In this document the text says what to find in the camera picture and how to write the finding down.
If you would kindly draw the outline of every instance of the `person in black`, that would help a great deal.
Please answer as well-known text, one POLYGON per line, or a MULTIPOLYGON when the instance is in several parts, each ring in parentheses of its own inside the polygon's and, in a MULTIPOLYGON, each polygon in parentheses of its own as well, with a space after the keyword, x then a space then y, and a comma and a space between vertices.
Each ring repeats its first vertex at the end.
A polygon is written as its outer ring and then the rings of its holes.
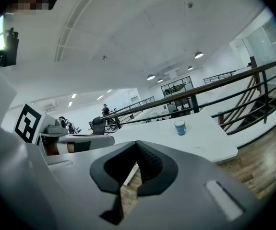
POLYGON ((103 115, 108 115, 110 112, 109 108, 107 107, 107 104, 104 104, 104 108, 103 108, 103 115))

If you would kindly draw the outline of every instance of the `floor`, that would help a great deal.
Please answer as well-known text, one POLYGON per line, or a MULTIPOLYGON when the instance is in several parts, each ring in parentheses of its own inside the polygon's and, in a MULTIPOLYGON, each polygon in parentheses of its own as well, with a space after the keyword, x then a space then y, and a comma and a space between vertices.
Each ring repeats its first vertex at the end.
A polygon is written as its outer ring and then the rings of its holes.
MULTIPOLYGON (((258 199, 267 198, 276 190, 276 128, 240 149, 237 157, 216 164, 245 184, 258 199)), ((137 203, 136 190, 140 185, 138 170, 128 186, 120 189, 125 217, 137 203)))

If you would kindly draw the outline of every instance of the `cup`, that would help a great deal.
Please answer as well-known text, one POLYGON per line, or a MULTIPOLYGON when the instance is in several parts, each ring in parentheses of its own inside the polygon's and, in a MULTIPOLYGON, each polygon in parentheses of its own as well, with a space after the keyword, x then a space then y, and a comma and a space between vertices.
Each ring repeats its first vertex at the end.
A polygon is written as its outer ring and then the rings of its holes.
POLYGON ((175 128, 176 131, 178 133, 178 135, 183 136, 184 134, 186 134, 186 123, 185 121, 177 121, 175 122, 175 128))

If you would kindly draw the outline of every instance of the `cup rim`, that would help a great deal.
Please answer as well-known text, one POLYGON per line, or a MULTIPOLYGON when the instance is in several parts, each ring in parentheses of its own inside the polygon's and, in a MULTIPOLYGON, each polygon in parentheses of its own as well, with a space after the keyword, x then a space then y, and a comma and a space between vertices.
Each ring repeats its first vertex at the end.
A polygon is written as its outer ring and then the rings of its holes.
POLYGON ((181 126, 181 125, 184 125, 186 122, 184 121, 184 120, 179 120, 179 121, 176 121, 175 123, 174 123, 174 125, 175 126, 181 126))

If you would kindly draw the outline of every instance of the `white table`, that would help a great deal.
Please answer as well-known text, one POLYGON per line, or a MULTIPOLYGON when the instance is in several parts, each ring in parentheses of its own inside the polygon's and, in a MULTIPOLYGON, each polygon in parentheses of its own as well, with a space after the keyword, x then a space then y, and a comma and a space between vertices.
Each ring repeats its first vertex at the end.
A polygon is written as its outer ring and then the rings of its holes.
POLYGON ((178 118, 127 126, 112 135, 115 144, 144 140, 184 152, 193 153, 212 162, 235 157, 238 149, 224 130, 207 114, 201 112, 178 118), (186 134, 179 136, 174 127, 176 121, 186 122, 186 134))

